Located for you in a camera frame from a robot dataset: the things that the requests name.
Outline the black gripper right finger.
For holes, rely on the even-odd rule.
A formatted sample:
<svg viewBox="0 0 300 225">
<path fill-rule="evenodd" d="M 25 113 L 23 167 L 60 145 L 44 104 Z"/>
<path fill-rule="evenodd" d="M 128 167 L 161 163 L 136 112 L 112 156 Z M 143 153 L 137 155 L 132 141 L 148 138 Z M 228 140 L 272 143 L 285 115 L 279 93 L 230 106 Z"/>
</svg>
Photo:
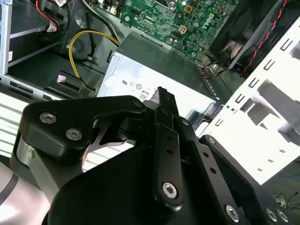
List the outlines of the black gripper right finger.
<svg viewBox="0 0 300 225">
<path fill-rule="evenodd" d="M 293 224 L 284 208 L 214 137 L 195 135 L 190 123 L 179 116 L 173 94 L 167 93 L 166 101 L 179 133 L 180 149 L 191 161 L 187 187 L 200 224 Z"/>
</svg>

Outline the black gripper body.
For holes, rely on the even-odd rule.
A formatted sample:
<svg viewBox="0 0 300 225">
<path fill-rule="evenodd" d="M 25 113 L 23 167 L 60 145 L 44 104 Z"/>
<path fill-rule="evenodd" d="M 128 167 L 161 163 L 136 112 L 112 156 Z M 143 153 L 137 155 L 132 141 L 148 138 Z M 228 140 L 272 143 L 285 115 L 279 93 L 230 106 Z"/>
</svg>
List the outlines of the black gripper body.
<svg viewBox="0 0 300 225">
<path fill-rule="evenodd" d="M 50 225 L 221 225 L 201 175 L 182 159 L 184 202 L 173 212 L 151 192 L 153 154 L 135 148 L 69 181 L 48 213 Z"/>
</svg>

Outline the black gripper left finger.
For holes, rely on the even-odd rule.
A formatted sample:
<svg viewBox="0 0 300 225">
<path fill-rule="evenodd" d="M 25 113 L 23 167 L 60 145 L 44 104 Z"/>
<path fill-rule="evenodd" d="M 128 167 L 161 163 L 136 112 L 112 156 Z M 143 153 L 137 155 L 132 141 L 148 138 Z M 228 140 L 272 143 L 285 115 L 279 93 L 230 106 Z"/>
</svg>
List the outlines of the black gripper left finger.
<svg viewBox="0 0 300 225">
<path fill-rule="evenodd" d="M 20 138 L 54 163 L 59 178 L 64 172 L 76 172 L 92 148 L 134 140 L 128 150 L 142 148 L 153 154 L 154 199 L 179 210 L 183 203 L 180 144 L 167 93 L 157 89 L 151 99 L 157 104 L 154 109 L 133 96 L 33 103 L 23 111 Z"/>
</svg>

